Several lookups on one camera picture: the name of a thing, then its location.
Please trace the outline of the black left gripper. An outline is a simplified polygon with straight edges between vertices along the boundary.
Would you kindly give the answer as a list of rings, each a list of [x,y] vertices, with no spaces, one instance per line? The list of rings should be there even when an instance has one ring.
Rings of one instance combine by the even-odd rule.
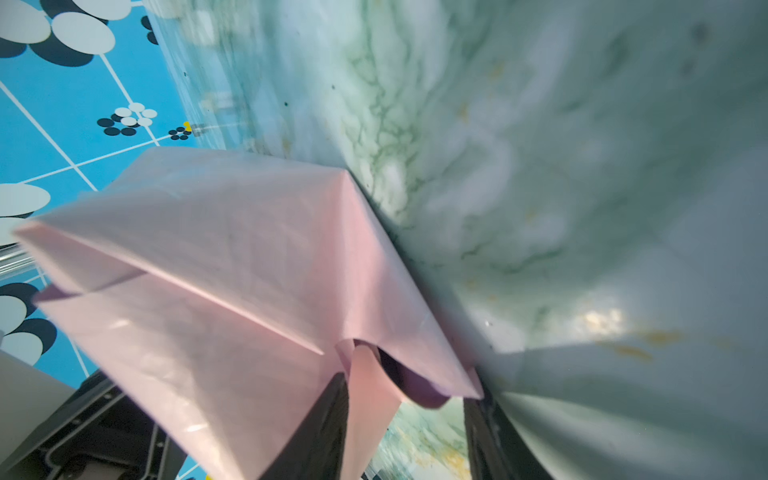
[[[1,463],[3,479],[175,479],[182,448],[97,371]]]

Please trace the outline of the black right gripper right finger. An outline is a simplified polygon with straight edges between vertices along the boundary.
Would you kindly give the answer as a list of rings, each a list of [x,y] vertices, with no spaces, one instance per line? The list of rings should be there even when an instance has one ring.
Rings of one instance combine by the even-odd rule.
[[[470,472],[483,480],[552,480],[490,390],[463,400]]]

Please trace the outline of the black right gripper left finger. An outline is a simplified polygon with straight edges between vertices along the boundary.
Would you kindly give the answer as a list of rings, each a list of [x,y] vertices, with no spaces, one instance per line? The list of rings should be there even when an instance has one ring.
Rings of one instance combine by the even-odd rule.
[[[337,373],[260,479],[340,479],[348,412],[346,377]]]

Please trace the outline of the purple wrapping paper sheet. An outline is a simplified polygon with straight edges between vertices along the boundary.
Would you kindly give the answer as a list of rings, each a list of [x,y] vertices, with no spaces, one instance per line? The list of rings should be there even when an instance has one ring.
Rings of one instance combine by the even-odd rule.
[[[402,402],[482,397],[344,169],[155,147],[14,235],[39,307],[216,479],[263,475],[335,376],[346,479]]]

